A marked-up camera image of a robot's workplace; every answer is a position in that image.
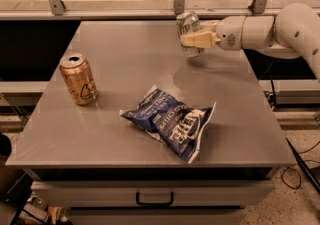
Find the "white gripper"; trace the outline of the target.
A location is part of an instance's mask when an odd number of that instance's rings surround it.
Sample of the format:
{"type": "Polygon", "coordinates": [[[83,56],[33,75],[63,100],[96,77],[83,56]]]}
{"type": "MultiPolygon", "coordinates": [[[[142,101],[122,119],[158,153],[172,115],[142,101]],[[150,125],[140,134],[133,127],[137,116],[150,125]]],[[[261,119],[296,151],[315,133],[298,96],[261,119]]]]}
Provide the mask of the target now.
{"type": "Polygon", "coordinates": [[[219,20],[201,21],[200,33],[185,34],[180,37],[183,46],[195,48],[212,48],[217,42],[223,50],[238,51],[242,49],[241,37],[245,16],[229,16],[219,20]]]}

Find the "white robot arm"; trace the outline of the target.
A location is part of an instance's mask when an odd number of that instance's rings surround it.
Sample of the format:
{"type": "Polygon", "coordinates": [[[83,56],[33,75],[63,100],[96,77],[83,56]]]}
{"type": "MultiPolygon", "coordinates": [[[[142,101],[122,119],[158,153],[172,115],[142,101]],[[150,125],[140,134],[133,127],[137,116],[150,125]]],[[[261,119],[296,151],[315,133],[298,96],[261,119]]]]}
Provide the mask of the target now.
{"type": "Polygon", "coordinates": [[[194,12],[177,16],[178,36],[187,57],[215,46],[229,51],[255,50],[273,58],[303,58],[320,80],[320,17],[293,3],[276,16],[229,16],[200,21],[194,12]]]}

